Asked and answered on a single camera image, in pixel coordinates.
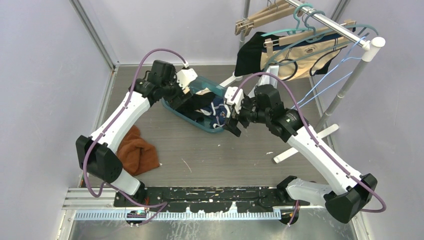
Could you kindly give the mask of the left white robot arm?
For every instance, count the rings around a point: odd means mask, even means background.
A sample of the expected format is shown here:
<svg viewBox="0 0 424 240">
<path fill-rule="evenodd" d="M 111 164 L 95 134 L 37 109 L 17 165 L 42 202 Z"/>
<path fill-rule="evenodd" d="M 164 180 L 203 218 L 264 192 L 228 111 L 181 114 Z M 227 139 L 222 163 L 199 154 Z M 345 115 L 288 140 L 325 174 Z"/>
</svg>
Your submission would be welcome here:
<svg viewBox="0 0 424 240">
<path fill-rule="evenodd" d="M 133 206 L 141 206 L 146 200 L 145 185 L 124 169 L 118 148 L 135 121 L 153 104 L 188 93 L 189 84 L 197 77 L 188 65 L 177 71 L 173 64 L 162 60 L 155 60 L 144 78 L 136 77 L 112 115 L 89 136 L 81 135 L 76 140 L 84 181 L 95 176 L 126 194 Z"/>
</svg>

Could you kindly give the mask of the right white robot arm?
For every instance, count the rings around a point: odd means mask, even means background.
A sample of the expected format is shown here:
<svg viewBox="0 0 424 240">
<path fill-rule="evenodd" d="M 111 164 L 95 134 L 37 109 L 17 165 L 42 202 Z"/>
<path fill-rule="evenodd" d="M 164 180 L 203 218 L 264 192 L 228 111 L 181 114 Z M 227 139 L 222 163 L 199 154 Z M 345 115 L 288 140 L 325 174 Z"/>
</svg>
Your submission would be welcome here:
<svg viewBox="0 0 424 240">
<path fill-rule="evenodd" d="M 334 219 L 347 224 L 370 202 L 377 179 L 342 160 L 297 110 L 284 107 L 273 85 L 260 85 L 254 97 L 248 97 L 237 87 L 228 87 L 224 102 L 231 111 L 224 122 L 225 130 L 239 137 L 238 124 L 244 128 L 251 123 L 264 124 L 273 135 L 302 154 L 326 180 L 326 184 L 319 184 L 293 175 L 286 177 L 276 187 L 281 204 L 304 201 L 322 206 Z"/>
</svg>

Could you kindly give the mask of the black underwear beige waistband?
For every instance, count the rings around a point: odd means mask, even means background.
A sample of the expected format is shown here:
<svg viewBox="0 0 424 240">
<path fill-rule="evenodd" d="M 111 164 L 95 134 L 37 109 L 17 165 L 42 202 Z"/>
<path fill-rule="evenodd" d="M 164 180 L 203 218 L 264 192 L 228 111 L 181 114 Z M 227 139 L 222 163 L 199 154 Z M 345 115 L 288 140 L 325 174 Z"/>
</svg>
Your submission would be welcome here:
<svg viewBox="0 0 424 240">
<path fill-rule="evenodd" d="M 215 97 L 213 92 L 194 94 L 176 111 L 195 122 L 203 121 L 212 115 L 211 103 Z"/>
</svg>

